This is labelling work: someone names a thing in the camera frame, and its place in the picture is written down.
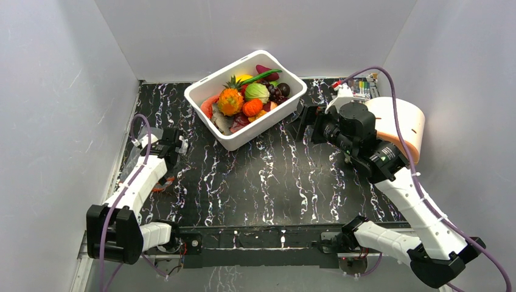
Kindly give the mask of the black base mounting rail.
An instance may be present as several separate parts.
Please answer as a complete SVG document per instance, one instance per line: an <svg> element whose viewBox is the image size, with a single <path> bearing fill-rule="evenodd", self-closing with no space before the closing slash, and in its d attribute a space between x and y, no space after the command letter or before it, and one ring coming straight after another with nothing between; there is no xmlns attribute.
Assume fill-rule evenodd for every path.
<svg viewBox="0 0 516 292"><path fill-rule="evenodd" d="M359 243L357 232L364 222L353 220L342 228L336 225L230 226L188 229L176 223L170 227L170 240L145 248L137 224L123 224L122 233L109 230L104 259L132 265L141 255L157 259L180 257L186 268L209 266L313 266L336 268L337 255L357 257L359 249L381 252L391 257L396 252L381 248L378 242Z"/></svg>

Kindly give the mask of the green toy cabbage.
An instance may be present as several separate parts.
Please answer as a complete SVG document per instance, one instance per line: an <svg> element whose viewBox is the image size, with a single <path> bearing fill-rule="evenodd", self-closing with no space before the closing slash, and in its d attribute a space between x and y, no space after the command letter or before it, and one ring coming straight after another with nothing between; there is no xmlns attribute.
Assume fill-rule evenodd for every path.
<svg viewBox="0 0 516 292"><path fill-rule="evenodd" d="M259 99L263 104L269 101L269 91L267 87L261 83L252 83L246 87L245 100Z"/></svg>

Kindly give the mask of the dark red toy meat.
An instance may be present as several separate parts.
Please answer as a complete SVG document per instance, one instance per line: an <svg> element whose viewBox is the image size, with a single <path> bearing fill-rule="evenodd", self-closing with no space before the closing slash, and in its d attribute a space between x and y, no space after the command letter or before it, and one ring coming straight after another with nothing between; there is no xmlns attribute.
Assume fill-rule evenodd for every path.
<svg viewBox="0 0 516 292"><path fill-rule="evenodd" d="M238 113L234 116L232 125L230 126L229 130L231 133L236 133L242 128L245 128L250 123L251 122L249 121L248 116L243 113Z"/></svg>

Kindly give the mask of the grey toy fish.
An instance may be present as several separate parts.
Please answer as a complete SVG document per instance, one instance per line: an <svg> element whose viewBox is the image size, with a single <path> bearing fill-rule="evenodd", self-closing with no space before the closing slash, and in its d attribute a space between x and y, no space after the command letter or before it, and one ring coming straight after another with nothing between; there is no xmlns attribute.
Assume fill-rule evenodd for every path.
<svg viewBox="0 0 516 292"><path fill-rule="evenodd" d="M221 134L229 136L232 134L231 126L234 118L232 116L225 116L218 108L217 104L212 105L211 122L215 125Z"/></svg>

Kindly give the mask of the red toy slice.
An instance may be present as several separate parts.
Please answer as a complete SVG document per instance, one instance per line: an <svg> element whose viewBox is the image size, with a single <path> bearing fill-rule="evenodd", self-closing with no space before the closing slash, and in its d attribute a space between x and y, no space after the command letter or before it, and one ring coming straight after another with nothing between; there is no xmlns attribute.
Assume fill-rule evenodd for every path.
<svg viewBox="0 0 516 292"><path fill-rule="evenodd" d="M213 116L213 104L216 104L218 100L219 95L214 95L206 99L200 106L200 109L209 120L211 120Z"/></svg>

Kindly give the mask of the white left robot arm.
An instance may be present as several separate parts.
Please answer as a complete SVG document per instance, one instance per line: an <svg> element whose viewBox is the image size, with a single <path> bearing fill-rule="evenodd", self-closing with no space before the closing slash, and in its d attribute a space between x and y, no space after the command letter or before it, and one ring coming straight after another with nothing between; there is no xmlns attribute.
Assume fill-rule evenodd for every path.
<svg viewBox="0 0 516 292"><path fill-rule="evenodd" d="M93 259L134 264L141 254L160 247L177 252L182 244L178 224L158 220L140 224L137 215L153 192L171 185L171 170L189 145L181 130L166 128L161 137L140 139L141 152L121 187L103 204L86 212L86 250Z"/></svg>

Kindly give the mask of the dark toy grapes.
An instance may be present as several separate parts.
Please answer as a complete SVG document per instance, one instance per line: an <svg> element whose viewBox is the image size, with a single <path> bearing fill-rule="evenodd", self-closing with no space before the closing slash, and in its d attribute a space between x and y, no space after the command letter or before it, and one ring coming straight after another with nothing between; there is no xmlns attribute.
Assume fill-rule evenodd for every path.
<svg viewBox="0 0 516 292"><path fill-rule="evenodd" d="M284 103L288 98L283 95L282 91L272 84L269 84L267 86L267 89L269 91L269 101L274 102L278 105Z"/></svg>

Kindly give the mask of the white plastic food bin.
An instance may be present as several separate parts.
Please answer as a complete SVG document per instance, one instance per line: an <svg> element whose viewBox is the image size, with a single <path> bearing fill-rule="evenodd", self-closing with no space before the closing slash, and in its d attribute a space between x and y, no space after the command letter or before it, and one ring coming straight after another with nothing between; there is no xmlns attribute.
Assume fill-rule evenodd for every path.
<svg viewBox="0 0 516 292"><path fill-rule="evenodd" d="M293 113L307 85L256 50L187 87L186 100L222 146L233 151Z"/></svg>

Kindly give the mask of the clear zip top bag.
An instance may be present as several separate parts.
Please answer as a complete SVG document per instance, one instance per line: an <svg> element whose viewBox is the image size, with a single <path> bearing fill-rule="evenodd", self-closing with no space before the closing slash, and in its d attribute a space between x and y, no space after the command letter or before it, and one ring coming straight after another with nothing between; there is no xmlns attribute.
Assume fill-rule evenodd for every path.
<svg viewBox="0 0 516 292"><path fill-rule="evenodd" d="M123 183L128 182L132 177L132 171L138 169L139 160L144 160L148 139L151 139L151 150L149 158L159 158L165 162L166 172L161 175L152 188L152 192L162 192L168 188L175 180L173 169L189 149L187 138L184 132L177 128L154 128L150 131L143 128L133 144L128 161L120 173L118 187L122 188Z"/></svg>

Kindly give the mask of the purple toy sweet potato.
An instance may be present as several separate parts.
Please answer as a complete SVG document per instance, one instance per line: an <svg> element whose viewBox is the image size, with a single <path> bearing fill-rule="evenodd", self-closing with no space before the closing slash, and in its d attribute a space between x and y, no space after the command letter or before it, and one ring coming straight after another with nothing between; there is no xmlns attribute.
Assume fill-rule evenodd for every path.
<svg viewBox="0 0 516 292"><path fill-rule="evenodd" d="M273 82L279 80L279 74L282 73L280 69L271 69L265 66L262 66L261 64L256 65L256 71L258 73L257 80L258 81L268 81Z"/></svg>

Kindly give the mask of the orange toy tangerine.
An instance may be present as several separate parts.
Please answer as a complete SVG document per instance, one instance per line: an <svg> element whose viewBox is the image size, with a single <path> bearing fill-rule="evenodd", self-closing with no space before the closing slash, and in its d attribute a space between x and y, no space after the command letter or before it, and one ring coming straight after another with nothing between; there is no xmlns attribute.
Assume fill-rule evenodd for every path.
<svg viewBox="0 0 516 292"><path fill-rule="evenodd" d="M251 99L242 106L242 113L247 117L254 117L258 115L263 108L263 103L259 99Z"/></svg>

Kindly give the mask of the box of markers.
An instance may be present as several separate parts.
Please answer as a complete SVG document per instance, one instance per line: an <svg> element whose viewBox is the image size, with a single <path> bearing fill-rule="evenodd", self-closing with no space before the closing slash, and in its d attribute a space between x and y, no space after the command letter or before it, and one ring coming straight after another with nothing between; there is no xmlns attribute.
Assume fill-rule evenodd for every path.
<svg viewBox="0 0 516 292"><path fill-rule="evenodd" d="M370 75L367 77L354 78L347 82L354 94L354 100L367 102L380 96L377 87L377 79Z"/></svg>

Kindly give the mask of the green toy chili pepper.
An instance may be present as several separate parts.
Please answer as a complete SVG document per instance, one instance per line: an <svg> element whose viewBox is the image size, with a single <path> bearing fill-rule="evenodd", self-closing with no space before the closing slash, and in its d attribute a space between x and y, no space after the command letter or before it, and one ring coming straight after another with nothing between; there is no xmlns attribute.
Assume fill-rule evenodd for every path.
<svg viewBox="0 0 516 292"><path fill-rule="evenodd" d="M247 85L247 84L250 84L250 83L254 83L254 82L257 82L259 80L266 80L266 81L276 81L279 79L279 74L282 73L282 70L280 69L270 69L268 71L264 71L262 73L260 73L259 75L257 76L254 76L253 78L251 79L248 79L244 82L239 82L241 85Z"/></svg>

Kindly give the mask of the orange toy pineapple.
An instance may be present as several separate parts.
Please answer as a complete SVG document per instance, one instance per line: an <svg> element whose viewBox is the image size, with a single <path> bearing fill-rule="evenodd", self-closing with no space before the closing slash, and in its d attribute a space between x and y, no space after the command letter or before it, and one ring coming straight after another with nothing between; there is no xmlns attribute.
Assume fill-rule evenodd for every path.
<svg viewBox="0 0 516 292"><path fill-rule="evenodd" d="M243 82L232 76L224 85L224 90L220 93L217 101L219 111L224 116L234 116L242 111L244 97L242 96Z"/></svg>

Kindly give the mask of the dark toy plum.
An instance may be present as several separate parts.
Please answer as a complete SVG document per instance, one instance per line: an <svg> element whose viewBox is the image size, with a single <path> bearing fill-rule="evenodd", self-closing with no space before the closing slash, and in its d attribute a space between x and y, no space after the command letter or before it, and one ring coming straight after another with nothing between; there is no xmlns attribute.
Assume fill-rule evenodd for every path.
<svg viewBox="0 0 516 292"><path fill-rule="evenodd" d="M279 83L276 88L280 91L281 96L288 97L290 95L290 86L286 83Z"/></svg>

